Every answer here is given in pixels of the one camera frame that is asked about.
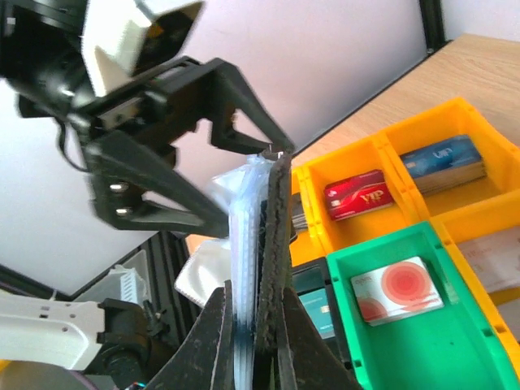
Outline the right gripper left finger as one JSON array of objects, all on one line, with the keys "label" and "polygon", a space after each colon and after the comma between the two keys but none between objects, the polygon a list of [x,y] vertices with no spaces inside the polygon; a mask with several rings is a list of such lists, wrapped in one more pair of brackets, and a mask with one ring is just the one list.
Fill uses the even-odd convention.
[{"label": "right gripper left finger", "polygon": [[149,381],[150,390],[234,388],[232,283],[213,291],[183,344]]}]

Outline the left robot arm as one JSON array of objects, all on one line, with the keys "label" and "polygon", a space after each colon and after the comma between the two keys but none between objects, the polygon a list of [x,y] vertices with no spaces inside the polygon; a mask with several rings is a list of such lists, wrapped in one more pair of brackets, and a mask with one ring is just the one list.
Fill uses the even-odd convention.
[{"label": "left robot arm", "polygon": [[[176,170],[175,140],[199,121],[210,143],[259,154],[293,143],[238,68],[180,57],[201,1],[4,1],[1,77],[24,118],[78,136],[101,220],[119,230],[224,237],[228,214]],[[135,304],[1,299],[1,357],[150,380],[173,354]]]}]

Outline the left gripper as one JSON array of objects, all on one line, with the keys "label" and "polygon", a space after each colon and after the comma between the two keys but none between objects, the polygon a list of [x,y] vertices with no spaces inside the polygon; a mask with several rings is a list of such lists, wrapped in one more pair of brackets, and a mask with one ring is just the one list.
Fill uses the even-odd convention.
[{"label": "left gripper", "polygon": [[228,235],[227,214],[161,158],[175,164],[171,143],[202,119],[219,150],[294,151],[241,70],[221,58],[183,58],[105,97],[94,96],[85,76],[75,93],[68,116],[90,174],[92,205],[119,230]]}]

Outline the black leather card holder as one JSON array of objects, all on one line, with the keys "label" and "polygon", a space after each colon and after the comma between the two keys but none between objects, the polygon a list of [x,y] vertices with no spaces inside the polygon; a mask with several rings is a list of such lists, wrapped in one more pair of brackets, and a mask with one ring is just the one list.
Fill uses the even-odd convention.
[{"label": "black leather card holder", "polygon": [[228,215],[229,234],[202,242],[183,266],[175,289],[200,307],[211,293],[232,288],[233,382],[251,389],[272,372],[288,253],[291,155],[250,156],[235,170],[217,176],[212,193]]}]

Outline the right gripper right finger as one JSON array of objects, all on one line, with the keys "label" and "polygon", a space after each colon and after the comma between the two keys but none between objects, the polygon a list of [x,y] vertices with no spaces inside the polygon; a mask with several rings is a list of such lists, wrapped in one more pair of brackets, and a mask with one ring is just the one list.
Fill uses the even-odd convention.
[{"label": "right gripper right finger", "polygon": [[293,288],[284,289],[277,314],[277,389],[362,387],[322,340]]}]

